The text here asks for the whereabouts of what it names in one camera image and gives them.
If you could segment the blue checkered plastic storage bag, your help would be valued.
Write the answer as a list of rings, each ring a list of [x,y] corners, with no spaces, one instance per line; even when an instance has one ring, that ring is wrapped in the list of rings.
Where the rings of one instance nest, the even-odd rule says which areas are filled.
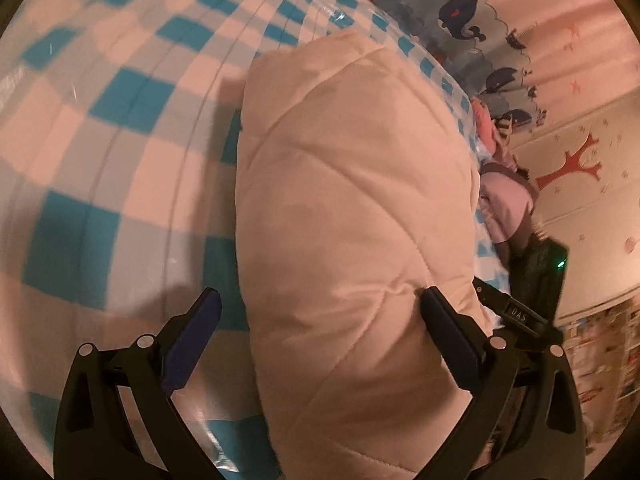
[[[236,144],[258,55],[352,27],[444,97],[475,158],[470,104],[367,0],[24,0],[1,38],[1,408],[53,471],[77,348],[125,347],[221,293],[174,400],[228,479],[277,479],[234,242]]]

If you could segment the cluttered bookshelf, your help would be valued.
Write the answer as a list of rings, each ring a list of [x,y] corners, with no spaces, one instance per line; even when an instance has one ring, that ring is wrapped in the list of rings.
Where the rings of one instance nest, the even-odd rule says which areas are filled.
[[[622,434],[639,404],[639,297],[576,318],[561,330],[592,465]]]

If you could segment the red coral wall sticker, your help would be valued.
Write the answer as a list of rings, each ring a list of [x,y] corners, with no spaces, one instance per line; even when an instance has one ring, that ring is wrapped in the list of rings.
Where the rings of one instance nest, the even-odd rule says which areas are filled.
[[[582,155],[598,143],[599,140],[595,139],[592,133],[589,133],[584,142],[582,142],[582,145],[574,151],[574,153],[570,151],[564,152],[564,162],[559,169],[550,172],[550,174],[544,174],[541,177],[536,177],[536,185],[538,188],[542,191],[554,181],[568,176],[569,174],[588,174],[588,176],[593,177],[593,179],[600,181],[600,170],[602,169],[602,164],[600,162],[595,162],[591,166],[585,166],[582,163]]]

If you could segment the cream quilted puffer jacket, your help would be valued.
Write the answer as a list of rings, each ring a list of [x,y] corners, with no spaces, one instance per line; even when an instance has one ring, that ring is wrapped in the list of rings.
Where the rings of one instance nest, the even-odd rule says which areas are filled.
[[[241,125],[236,260],[283,474],[410,479],[470,400],[420,292],[491,328],[469,145],[431,81],[351,29],[258,58]]]

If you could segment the pink clothing pile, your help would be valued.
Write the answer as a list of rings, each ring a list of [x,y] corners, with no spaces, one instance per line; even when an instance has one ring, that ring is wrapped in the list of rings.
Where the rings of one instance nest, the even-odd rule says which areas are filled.
[[[488,151],[480,163],[480,211],[496,246],[524,252],[535,234],[539,192],[510,151],[512,120],[492,119],[480,99],[472,98],[471,105],[477,137]]]

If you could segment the whale print bed sheet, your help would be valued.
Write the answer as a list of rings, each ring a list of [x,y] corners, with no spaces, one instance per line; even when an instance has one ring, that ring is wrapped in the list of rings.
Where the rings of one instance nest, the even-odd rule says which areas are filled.
[[[518,131],[639,87],[638,40],[614,0],[370,1]]]

